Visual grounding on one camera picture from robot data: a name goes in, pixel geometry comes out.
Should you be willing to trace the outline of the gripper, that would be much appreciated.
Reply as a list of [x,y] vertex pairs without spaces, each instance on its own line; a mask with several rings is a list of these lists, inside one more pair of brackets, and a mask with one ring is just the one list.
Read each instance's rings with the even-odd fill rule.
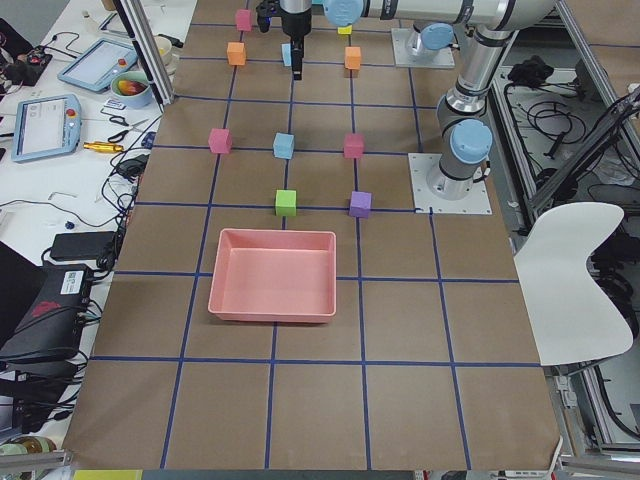
[[311,0],[280,0],[281,24],[291,38],[291,71],[294,81],[302,79],[304,37],[311,31]]

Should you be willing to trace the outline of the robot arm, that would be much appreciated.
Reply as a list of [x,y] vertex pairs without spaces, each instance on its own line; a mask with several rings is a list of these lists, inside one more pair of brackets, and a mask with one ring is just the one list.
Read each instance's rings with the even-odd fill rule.
[[429,170],[429,189],[446,200],[468,194],[473,176],[493,143],[490,129],[478,119],[514,33],[527,28],[553,8],[552,1],[324,1],[326,19],[336,27],[378,17],[465,24],[475,28],[455,85],[437,107],[444,141],[439,163]]
[[449,48],[453,40],[454,29],[451,24],[415,20],[404,50],[412,60],[425,60]]

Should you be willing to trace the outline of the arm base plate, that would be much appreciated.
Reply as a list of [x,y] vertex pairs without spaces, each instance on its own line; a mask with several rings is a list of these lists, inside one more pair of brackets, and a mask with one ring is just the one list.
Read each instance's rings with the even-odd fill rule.
[[433,23],[422,30],[393,28],[391,43],[395,66],[453,69],[455,61],[450,47],[453,40],[453,27],[446,23]]
[[409,153],[414,211],[421,214],[491,215],[480,165],[466,180],[453,180],[440,169],[441,154]]

